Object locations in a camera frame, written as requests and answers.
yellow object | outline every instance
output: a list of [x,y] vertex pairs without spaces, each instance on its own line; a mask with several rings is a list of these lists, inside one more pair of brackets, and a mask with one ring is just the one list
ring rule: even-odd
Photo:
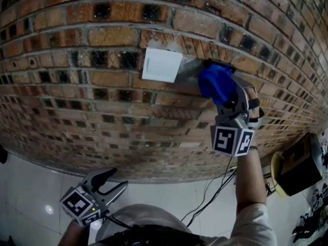
[[276,178],[278,175],[279,168],[281,164],[283,163],[284,158],[282,156],[282,152],[277,151],[275,154],[273,154],[272,159],[271,159],[271,177],[272,177],[272,182],[273,185],[276,189],[276,192],[279,194],[280,197],[286,198],[289,197],[286,192],[282,189],[282,187],[278,184]]

white tiled floor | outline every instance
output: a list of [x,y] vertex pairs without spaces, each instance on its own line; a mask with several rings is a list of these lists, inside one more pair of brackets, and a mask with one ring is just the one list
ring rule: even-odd
[[[11,235],[17,246],[57,245],[70,222],[59,207],[59,199],[80,180],[79,177],[47,170],[9,155],[8,161],[0,165],[0,240],[8,240]],[[129,184],[110,210],[115,212],[130,204],[145,203],[161,207],[181,219],[201,203],[208,183]],[[220,184],[221,178],[212,182],[205,202]],[[108,182],[105,189],[114,185]],[[53,215],[46,213],[46,205],[53,208]],[[279,246],[292,245],[292,230],[300,215],[308,210],[309,205],[302,193],[288,199],[273,194],[268,199],[269,217]],[[195,234],[229,237],[235,211],[235,187],[231,181],[190,228]],[[186,218],[184,223],[188,223],[190,218]],[[94,242],[95,236],[96,231],[91,229],[89,243]],[[297,245],[307,244],[299,241]]]

brick wall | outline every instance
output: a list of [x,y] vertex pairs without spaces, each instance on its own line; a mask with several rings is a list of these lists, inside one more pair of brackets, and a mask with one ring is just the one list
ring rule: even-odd
[[142,80],[149,43],[232,63],[266,112],[261,157],[326,128],[328,0],[1,0],[0,138],[41,165],[209,178],[215,106],[189,80]]

sleeve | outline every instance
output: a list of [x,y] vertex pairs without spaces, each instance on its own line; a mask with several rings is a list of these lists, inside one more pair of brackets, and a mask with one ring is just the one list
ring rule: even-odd
[[243,209],[237,215],[230,241],[243,246],[276,246],[277,238],[269,223],[266,206],[254,204]]

white light switch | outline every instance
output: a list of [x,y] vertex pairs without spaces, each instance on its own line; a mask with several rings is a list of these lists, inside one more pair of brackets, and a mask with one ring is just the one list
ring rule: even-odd
[[181,60],[181,53],[147,48],[142,78],[174,83]]

